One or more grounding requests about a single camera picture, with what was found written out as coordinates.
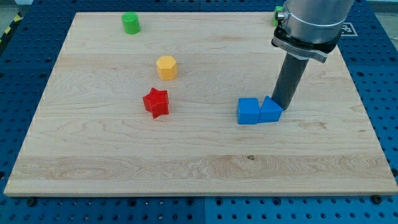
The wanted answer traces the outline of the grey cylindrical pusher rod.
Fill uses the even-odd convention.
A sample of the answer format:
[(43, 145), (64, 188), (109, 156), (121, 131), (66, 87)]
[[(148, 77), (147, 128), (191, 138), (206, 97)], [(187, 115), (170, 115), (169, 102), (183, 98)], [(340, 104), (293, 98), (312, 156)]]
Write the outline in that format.
[(300, 60), (286, 54), (272, 93), (272, 99), (283, 110), (289, 107), (307, 63), (308, 59)]

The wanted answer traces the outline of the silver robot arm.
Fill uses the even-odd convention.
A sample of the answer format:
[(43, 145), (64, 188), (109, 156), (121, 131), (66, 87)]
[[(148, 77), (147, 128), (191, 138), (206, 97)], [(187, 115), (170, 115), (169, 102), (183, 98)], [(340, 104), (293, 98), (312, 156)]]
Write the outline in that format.
[(271, 44), (286, 51), (272, 99), (286, 110), (309, 60), (326, 62), (341, 37), (353, 0), (286, 0), (276, 11)]

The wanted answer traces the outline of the green block behind arm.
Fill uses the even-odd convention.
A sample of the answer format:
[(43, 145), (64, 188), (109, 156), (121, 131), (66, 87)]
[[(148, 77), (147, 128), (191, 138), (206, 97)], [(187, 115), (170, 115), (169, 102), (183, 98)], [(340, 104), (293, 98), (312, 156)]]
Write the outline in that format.
[(274, 9), (274, 15), (273, 15), (273, 25), (274, 27), (277, 27), (280, 22), (284, 20), (284, 7), (283, 6), (276, 6)]

